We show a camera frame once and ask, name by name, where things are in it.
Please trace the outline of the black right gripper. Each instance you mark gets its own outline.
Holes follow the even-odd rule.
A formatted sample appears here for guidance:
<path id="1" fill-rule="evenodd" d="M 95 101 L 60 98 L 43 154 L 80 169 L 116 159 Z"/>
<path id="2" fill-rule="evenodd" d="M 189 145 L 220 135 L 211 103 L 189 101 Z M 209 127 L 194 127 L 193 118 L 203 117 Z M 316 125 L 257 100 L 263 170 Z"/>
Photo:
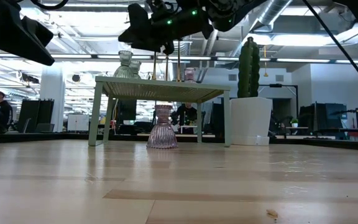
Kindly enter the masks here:
<path id="1" fill-rule="evenodd" d="M 188 35 L 202 33 L 208 39 L 214 28 L 202 1 L 147 1 L 152 13 L 140 4 L 127 7 L 130 26 L 119 37 L 120 42 L 131 42 L 133 49 L 161 52 L 170 55 L 175 51 L 173 41 Z"/>

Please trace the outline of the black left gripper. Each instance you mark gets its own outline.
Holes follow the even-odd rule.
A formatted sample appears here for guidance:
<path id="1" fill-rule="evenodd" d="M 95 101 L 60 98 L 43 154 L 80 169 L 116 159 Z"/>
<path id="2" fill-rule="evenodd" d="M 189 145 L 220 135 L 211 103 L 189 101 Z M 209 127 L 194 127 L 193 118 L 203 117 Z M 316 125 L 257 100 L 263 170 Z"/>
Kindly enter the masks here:
<path id="1" fill-rule="evenodd" d="M 21 7 L 15 1 L 0 0 L 0 50 L 44 65 L 55 60 L 46 49 L 53 39 L 38 21 L 20 16 Z"/>

